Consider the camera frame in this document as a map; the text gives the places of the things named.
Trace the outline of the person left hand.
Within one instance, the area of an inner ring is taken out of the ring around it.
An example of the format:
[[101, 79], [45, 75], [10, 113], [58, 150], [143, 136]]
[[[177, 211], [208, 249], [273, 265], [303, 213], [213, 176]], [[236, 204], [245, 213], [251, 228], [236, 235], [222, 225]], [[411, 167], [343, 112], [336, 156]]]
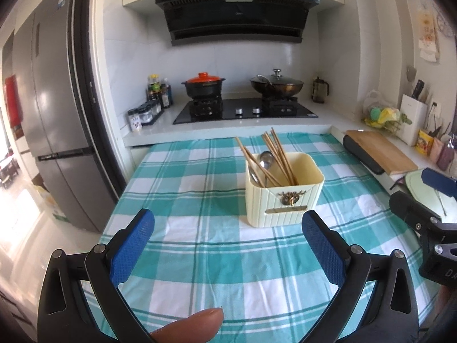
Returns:
[[188, 318], [176, 320], [150, 333], [155, 342], [209, 342], [218, 333], [224, 320], [221, 307], [199, 311]]

